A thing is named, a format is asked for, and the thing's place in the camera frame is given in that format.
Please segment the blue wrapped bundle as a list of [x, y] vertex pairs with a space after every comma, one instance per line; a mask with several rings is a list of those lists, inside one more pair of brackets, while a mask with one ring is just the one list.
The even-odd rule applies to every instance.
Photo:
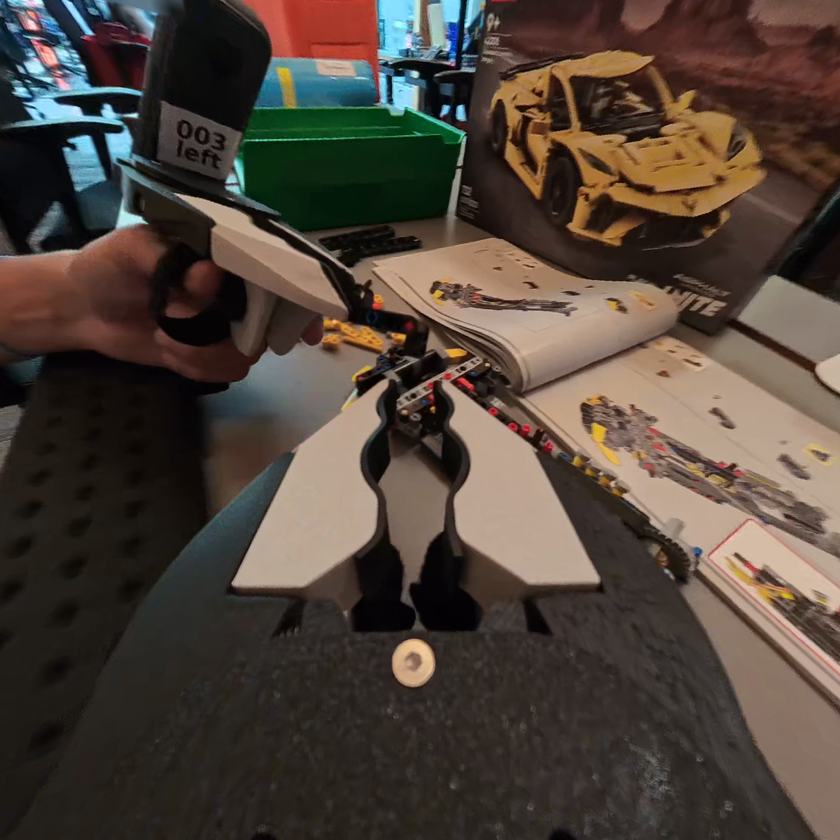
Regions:
[[363, 59], [277, 57], [255, 109], [366, 108], [379, 102], [375, 73]]

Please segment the lego car chassis model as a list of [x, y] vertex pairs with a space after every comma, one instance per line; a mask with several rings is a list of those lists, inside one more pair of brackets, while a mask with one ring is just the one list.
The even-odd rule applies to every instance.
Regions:
[[383, 381], [397, 385], [395, 430], [425, 447], [437, 460], [443, 459], [443, 420], [434, 406], [434, 384], [447, 382], [536, 452], [581, 473], [587, 492], [603, 502], [641, 540], [658, 567], [677, 583], [688, 583], [700, 550], [691, 548], [679, 536], [682, 521], [655, 525], [647, 513], [631, 502], [628, 485], [611, 469], [598, 465], [581, 449], [573, 451], [559, 435], [537, 423], [514, 399], [500, 366], [460, 348], [415, 354], [392, 343], [378, 353], [373, 364], [353, 375], [353, 389], [341, 410], [348, 410], [373, 385]]

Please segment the person's left hand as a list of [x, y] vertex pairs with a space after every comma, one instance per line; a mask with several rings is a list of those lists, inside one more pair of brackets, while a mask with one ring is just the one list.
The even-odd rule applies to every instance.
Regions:
[[65, 267], [66, 322], [54, 352], [92, 351], [203, 383], [243, 380], [267, 346], [246, 355], [231, 339], [196, 348], [175, 341], [151, 312], [152, 275], [167, 250], [147, 224], [123, 227], [80, 249]]

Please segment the black perforated lego plate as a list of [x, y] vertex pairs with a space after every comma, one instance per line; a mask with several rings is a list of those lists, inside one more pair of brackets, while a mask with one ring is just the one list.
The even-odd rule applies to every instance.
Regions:
[[415, 236], [355, 239], [353, 242], [348, 241], [347, 246], [341, 249], [338, 260], [352, 268], [365, 259], [419, 250], [423, 246], [423, 241]]

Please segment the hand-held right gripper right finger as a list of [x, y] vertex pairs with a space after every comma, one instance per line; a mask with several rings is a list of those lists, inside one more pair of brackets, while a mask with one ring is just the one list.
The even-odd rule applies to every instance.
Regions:
[[445, 409], [444, 462], [455, 468], [447, 512], [460, 585], [481, 606], [561, 592], [594, 592], [602, 584], [549, 475], [551, 458], [458, 387], [436, 389]]

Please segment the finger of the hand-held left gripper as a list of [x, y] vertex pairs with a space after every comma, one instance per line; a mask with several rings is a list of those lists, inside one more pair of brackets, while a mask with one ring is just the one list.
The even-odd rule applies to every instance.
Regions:
[[352, 270], [340, 262], [338, 257], [312, 242], [295, 228], [282, 223], [277, 214], [265, 208], [251, 208], [249, 218], [253, 225], [268, 235], [274, 245], [283, 243], [297, 254], [313, 259], [339, 295], [349, 317], [369, 317], [374, 303], [374, 293], [369, 281], [365, 284], [359, 283]]
[[223, 272], [238, 277], [243, 291], [224, 284], [221, 308], [232, 323], [243, 323], [254, 287], [316, 314], [346, 320], [348, 310], [320, 266], [283, 243], [274, 245], [247, 213], [210, 213], [211, 259]]

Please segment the orange plastic carrier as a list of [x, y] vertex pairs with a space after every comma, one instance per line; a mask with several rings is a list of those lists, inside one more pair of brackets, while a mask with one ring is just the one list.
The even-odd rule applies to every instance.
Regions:
[[360, 60], [377, 76], [376, 1], [246, 1], [264, 25], [273, 58]]

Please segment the black lego set box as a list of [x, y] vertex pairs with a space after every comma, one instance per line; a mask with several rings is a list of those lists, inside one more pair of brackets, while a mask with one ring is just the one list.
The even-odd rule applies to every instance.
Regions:
[[457, 215], [705, 333], [838, 188], [839, 2], [487, 2]]

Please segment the green plastic bin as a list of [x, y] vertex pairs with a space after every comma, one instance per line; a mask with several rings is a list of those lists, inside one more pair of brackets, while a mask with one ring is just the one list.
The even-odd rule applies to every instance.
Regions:
[[244, 193], [302, 231], [441, 217], [465, 134], [412, 109], [257, 108]]

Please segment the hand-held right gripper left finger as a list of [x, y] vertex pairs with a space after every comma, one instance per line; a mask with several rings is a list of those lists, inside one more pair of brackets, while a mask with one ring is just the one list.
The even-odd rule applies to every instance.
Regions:
[[396, 602], [382, 478], [397, 388], [384, 380], [297, 447], [231, 581], [238, 595]]

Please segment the lego instruction booklet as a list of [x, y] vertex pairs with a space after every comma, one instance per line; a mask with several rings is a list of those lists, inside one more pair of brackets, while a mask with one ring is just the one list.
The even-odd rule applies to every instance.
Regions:
[[569, 276], [497, 238], [373, 272], [497, 363], [525, 414], [838, 704], [838, 430], [667, 335], [675, 299], [642, 281]]

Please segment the pile of yellow lego pieces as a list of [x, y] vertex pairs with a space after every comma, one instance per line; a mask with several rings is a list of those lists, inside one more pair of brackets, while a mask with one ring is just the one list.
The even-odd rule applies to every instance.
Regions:
[[407, 335], [402, 332], [387, 332], [382, 336], [369, 327], [353, 325], [335, 318], [322, 319], [321, 347], [328, 352], [337, 352], [346, 344], [382, 354], [390, 348], [404, 349], [406, 342]]

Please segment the black perforated chair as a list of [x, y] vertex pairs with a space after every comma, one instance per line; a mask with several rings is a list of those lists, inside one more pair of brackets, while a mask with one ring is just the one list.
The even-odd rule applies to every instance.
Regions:
[[2, 467], [2, 836], [61, 761], [139, 602], [204, 525], [198, 385], [46, 358]]

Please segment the black office chair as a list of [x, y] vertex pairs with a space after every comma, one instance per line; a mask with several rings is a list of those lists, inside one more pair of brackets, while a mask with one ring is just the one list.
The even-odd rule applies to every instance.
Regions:
[[[104, 118], [102, 107], [131, 115], [140, 98], [140, 91], [125, 87], [70, 91], [54, 102], [79, 108], [79, 117], [32, 119], [2, 79], [1, 220], [13, 254], [75, 249], [116, 227], [122, 188], [107, 138], [125, 131], [125, 124]], [[104, 174], [80, 191], [65, 156], [79, 138], [93, 142]]]

